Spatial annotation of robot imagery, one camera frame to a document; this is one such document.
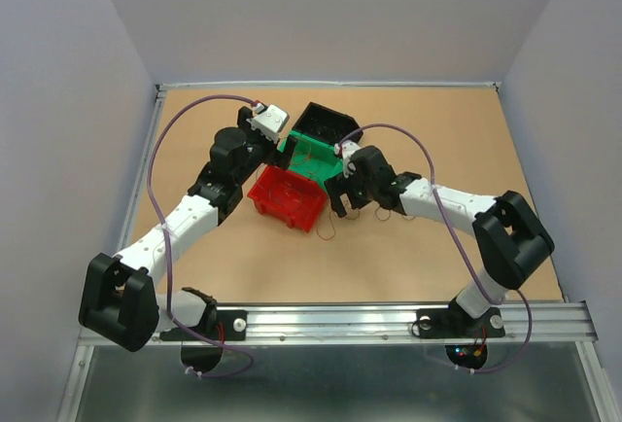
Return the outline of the green plastic bin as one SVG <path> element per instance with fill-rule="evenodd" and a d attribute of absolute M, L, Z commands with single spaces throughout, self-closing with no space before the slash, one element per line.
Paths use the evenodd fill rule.
<path fill-rule="evenodd" d="M 289 170 L 323 185 L 326 179 L 340 174 L 342 161 L 334 154 L 334 148 L 313 137 L 291 131 L 297 140 Z"/>

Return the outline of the red plastic bin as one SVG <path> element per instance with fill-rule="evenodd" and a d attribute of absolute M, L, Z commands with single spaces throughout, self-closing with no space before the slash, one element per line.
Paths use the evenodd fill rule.
<path fill-rule="evenodd" d="M 304 232 L 315 226 L 328 201 L 317 182 L 273 165 L 263 169 L 247 197 L 261 215 Z"/>

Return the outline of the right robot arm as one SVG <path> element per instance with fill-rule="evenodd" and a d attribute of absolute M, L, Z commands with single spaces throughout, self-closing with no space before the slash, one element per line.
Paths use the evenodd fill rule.
<path fill-rule="evenodd" d="M 436 185 L 412 172 L 395 173 L 382 152 L 348 141 L 340 153 L 342 171 L 327 180 L 331 209 L 347 215 L 370 202 L 402 216 L 444 224 L 455 243 L 459 230 L 477 243 L 482 268 L 467 268 L 471 281 L 452 299 L 447 323 L 457 334 L 470 334 L 489 309 L 510 291 L 518 291 L 549 258 L 555 244 L 531 205 L 519 193 L 478 195 Z"/>

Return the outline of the black plastic bin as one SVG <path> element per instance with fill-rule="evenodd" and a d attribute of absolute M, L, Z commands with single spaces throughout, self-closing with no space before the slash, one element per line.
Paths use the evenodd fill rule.
<path fill-rule="evenodd" d="M 360 128 L 357 121 L 315 102 L 309 102 L 293 125 L 293 131 L 333 146 Z"/>

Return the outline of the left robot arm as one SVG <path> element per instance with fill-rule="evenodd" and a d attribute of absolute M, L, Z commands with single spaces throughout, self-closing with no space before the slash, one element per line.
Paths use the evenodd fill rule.
<path fill-rule="evenodd" d="M 209 336 L 217 318 L 211 297 L 193 288 L 159 295 L 156 284 L 170 282 L 173 263 L 234 211 L 260 165 L 289 166 L 296 139 L 278 146 L 289 118 L 275 105 L 252 102 L 239 110 L 236 125 L 218 130 L 208 162 L 179 204 L 169 214 L 158 212 L 157 225 L 133 244 L 90 261 L 79 323 L 130 352 L 172 329 Z"/>

